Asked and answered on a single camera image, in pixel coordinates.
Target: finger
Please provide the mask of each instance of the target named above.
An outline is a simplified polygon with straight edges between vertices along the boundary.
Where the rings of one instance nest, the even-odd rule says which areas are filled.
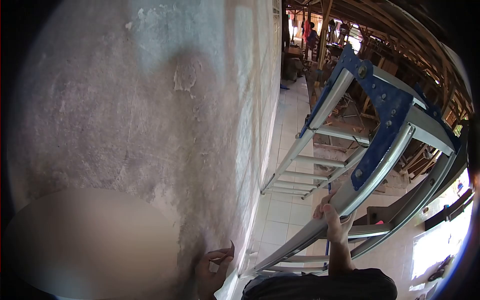
[[[223,249],[218,249],[218,250],[213,250],[213,251],[209,251],[207,253],[214,253],[214,252],[221,252],[223,254],[226,254],[231,248],[223,248]]]
[[[317,207],[316,207],[315,210],[313,211],[313,218],[314,218],[314,219],[317,219],[317,218],[319,217],[319,214],[320,214],[319,210],[320,210],[320,204],[317,205]]]
[[[356,215],[356,213],[357,213],[357,210],[354,210],[353,213],[351,213],[351,214],[348,216],[348,219],[343,220],[343,222],[341,221],[342,226],[347,227],[347,228],[350,230],[350,228],[352,228],[353,221],[355,221],[355,215]]]
[[[324,212],[327,224],[330,228],[340,227],[340,218],[335,208],[331,204],[325,204]]]
[[[206,259],[207,261],[210,261],[210,260],[212,260],[212,259],[222,258],[223,256],[225,256],[225,253],[222,253],[222,252],[209,252],[209,253],[205,254],[202,259]]]
[[[336,191],[331,192],[327,196],[323,197],[322,200],[320,201],[320,212],[324,212],[324,205],[330,203],[330,199],[332,199],[333,195],[335,195]]]
[[[223,253],[221,252],[213,252],[213,253],[207,253],[205,254],[201,259],[200,261],[198,262],[196,268],[195,268],[195,271],[197,273],[205,273],[205,272],[209,272],[208,269],[210,268],[210,260],[211,259],[215,259],[215,258],[219,258],[219,257],[222,257]]]
[[[227,270],[228,270],[228,265],[230,265],[230,262],[233,260],[233,257],[229,256],[225,258],[224,261],[220,264],[218,267],[218,270],[215,274],[215,279],[216,280],[221,280],[222,282],[225,281],[225,278],[227,277]]]

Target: hanging clothes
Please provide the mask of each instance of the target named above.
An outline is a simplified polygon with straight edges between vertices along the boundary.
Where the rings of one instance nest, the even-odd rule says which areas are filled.
[[[310,31],[312,31],[312,27],[310,25],[310,22],[305,22],[305,24],[303,24],[303,35],[302,35],[302,38],[303,38],[303,41],[306,43],[307,42],[307,39],[308,37],[310,36]]]

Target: person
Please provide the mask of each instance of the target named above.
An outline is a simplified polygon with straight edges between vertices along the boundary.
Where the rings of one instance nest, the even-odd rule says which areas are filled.
[[[311,51],[313,51],[315,49],[315,43],[319,39],[316,30],[313,28],[314,26],[315,26],[315,23],[310,22],[311,31],[310,31],[310,34],[307,37],[307,46]]]
[[[243,290],[242,300],[394,300],[397,289],[394,281],[380,269],[357,269],[348,248],[348,231],[351,229],[355,212],[340,219],[329,203],[335,193],[324,197],[316,207],[313,218],[326,218],[327,239],[330,241],[330,261],[327,276],[300,275],[291,272],[275,272],[271,276],[259,275]],[[225,281],[228,263],[221,264],[217,273],[208,270],[208,261],[221,257],[223,253],[206,254],[196,269],[200,300],[214,300],[213,293]]]

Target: blue metal bracket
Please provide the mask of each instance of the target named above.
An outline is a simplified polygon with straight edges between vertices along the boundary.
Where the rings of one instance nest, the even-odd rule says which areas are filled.
[[[328,93],[331,91],[343,69],[347,69],[353,74],[357,82],[370,97],[380,118],[380,125],[374,139],[350,177],[353,188],[357,191],[376,169],[397,137],[400,128],[404,124],[407,114],[413,105],[413,96],[390,83],[375,77],[373,75],[372,63],[369,60],[360,60],[353,52],[352,47],[347,44],[345,45],[332,75],[323,88],[309,119],[303,126],[300,132],[300,137],[302,137],[305,131],[310,128],[314,116],[322,107]],[[416,86],[415,90],[428,105],[428,109],[425,112],[443,126],[452,140],[455,151],[458,152],[460,149],[460,141],[442,121],[442,116],[438,107],[429,103],[419,86]]]

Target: bolt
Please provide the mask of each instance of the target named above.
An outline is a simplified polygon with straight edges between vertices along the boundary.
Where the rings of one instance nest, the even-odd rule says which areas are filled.
[[[365,76],[367,76],[367,67],[365,66],[359,67],[359,76],[360,78],[365,78]]]

